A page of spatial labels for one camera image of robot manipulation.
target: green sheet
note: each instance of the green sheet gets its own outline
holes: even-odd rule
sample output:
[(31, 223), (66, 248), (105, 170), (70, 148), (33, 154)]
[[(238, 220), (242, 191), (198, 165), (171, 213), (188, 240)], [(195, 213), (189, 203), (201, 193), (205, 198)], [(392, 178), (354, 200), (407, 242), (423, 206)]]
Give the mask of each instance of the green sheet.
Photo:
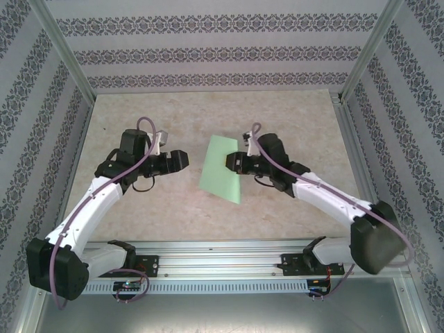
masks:
[(228, 154), (238, 151), (237, 140), (212, 135), (202, 168), (199, 188), (233, 203), (241, 203), (239, 175), (225, 167)]

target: purple cable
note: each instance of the purple cable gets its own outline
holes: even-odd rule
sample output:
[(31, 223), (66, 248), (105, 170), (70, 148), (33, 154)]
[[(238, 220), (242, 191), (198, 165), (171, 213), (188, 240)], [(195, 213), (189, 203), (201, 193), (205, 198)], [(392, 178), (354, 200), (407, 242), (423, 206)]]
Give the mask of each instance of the purple cable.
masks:
[(115, 176), (113, 179), (111, 179), (111, 180), (107, 181), (105, 184), (101, 185), (97, 190), (92, 192), (91, 196), (88, 196), (84, 201), (82, 201), (82, 203), (77, 207), (77, 209), (71, 215), (71, 217), (69, 218), (68, 222), (65, 224), (64, 228), (62, 229), (62, 232), (59, 234), (59, 237), (58, 237), (58, 239), (57, 239), (57, 241), (56, 241), (56, 243), (54, 245), (53, 252), (51, 253), (51, 260), (49, 261), (49, 285), (51, 287), (51, 293), (53, 295), (54, 302), (57, 305), (57, 308), (59, 310), (63, 310), (65, 308), (66, 304), (67, 304), (67, 300), (66, 300), (65, 303), (62, 306), (60, 306), (60, 303), (58, 301), (58, 296), (57, 296), (57, 290), (56, 290), (56, 277), (54, 276), (54, 266), (56, 264), (56, 255), (57, 255), (57, 251), (58, 251), (58, 249), (60, 247), (60, 244), (62, 243), (63, 234), (66, 233), (66, 231), (69, 230), (69, 226), (72, 224), (72, 222), (74, 221), (74, 219), (76, 218), (78, 213), (80, 213), (80, 211), (84, 208), (84, 206), (86, 206), (86, 204), (88, 204), (93, 198), (95, 198), (96, 195), (102, 189), (107, 187), (109, 184), (114, 183), (116, 180), (119, 180), (120, 178), (125, 177), (129, 173), (133, 172), (135, 169), (140, 167), (142, 165), (142, 163), (145, 162), (145, 160), (151, 154), (151, 152), (154, 149), (155, 142), (156, 142), (155, 125), (154, 125), (153, 121), (151, 119), (149, 119), (148, 117), (140, 117), (137, 120), (137, 129), (138, 130), (140, 129), (140, 123), (141, 123), (142, 120), (146, 120), (147, 122), (149, 122), (150, 125), (151, 125), (151, 128), (153, 129), (153, 142), (151, 142), (151, 145), (150, 145), (148, 151), (146, 152), (146, 154), (134, 166), (130, 167), (128, 170), (120, 173), (119, 175)]
[(396, 233), (397, 236), (399, 236), (399, 238), (402, 239), (402, 241), (407, 245), (407, 248), (409, 249), (409, 255), (407, 257), (407, 260), (405, 262), (398, 262), (398, 263), (394, 263), (394, 264), (389, 264), (387, 265), (388, 267), (403, 267), (406, 266), (408, 264), (410, 264), (410, 262), (413, 260), (413, 254), (414, 254), (414, 249), (413, 246), (411, 245), (410, 241), (407, 239), (407, 237), (404, 236), (404, 234), (402, 232), (400, 232), (394, 225), (392, 225), (390, 222), (386, 221), (385, 219), (383, 219), (382, 217), (380, 217), (379, 215), (375, 214), (374, 212), (366, 209), (365, 207), (362, 207), (361, 205), (359, 205), (358, 203), (354, 202), (353, 200), (350, 200), (349, 198), (347, 198), (346, 196), (344, 196), (343, 194), (339, 193), (338, 191), (335, 191), (333, 188), (328, 187), (324, 184), (320, 184), (317, 183), (314, 180), (308, 179), (306, 177), (302, 177), (300, 175), (298, 175), (297, 173), (291, 172), (290, 170), (285, 169), (283, 166), (280, 166), (278, 163), (276, 163), (275, 161), (273, 161), (271, 159), (270, 156), (268, 156), (268, 154), (264, 151), (264, 149), (261, 147), (261, 145), (259, 144), (259, 142), (257, 141), (256, 138), (256, 134), (261, 130), (262, 125), (260, 123), (254, 123), (253, 127), (251, 128), (251, 132), (252, 132), (252, 139), (254, 141), (254, 143), (256, 144), (257, 148), (259, 149), (259, 151), (261, 152), (261, 154), (276, 168), (278, 168), (279, 170), (288, 173), (290, 176), (295, 177), (296, 179), (300, 179), (304, 182), (308, 182), (310, 184), (313, 184), (317, 187), (321, 187), (323, 189), (325, 189), (326, 191), (330, 192), (331, 194), (337, 196), (338, 198), (344, 200), (346, 203), (348, 203), (349, 205), (353, 205), (355, 206), (357, 209), (361, 210), (362, 212), (370, 215), (371, 217), (373, 217), (374, 219), (377, 219), (379, 222), (381, 222), (382, 224), (386, 225), (390, 230), (392, 230), (394, 233)]
[(119, 289), (116, 292), (117, 302), (124, 302), (124, 303), (135, 302), (136, 300), (139, 300), (140, 298), (144, 297), (146, 295), (146, 293), (148, 292), (148, 289), (150, 287), (150, 280), (148, 279), (148, 276), (144, 272), (138, 271), (136, 269), (129, 269), (129, 268), (117, 268), (117, 269), (112, 269), (111, 271), (109, 271), (109, 273), (113, 273), (113, 272), (136, 273), (136, 274), (139, 274), (140, 276), (142, 276), (143, 278), (145, 278), (145, 280), (146, 280), (146, 288), (145, 288), (145, 290), (142, 293), (140, 293), (139, 295), (134, 296), (130, 300), (121, 300), (119, 298), (119, 293), (121, 291), (123, 291), (124, 289)]

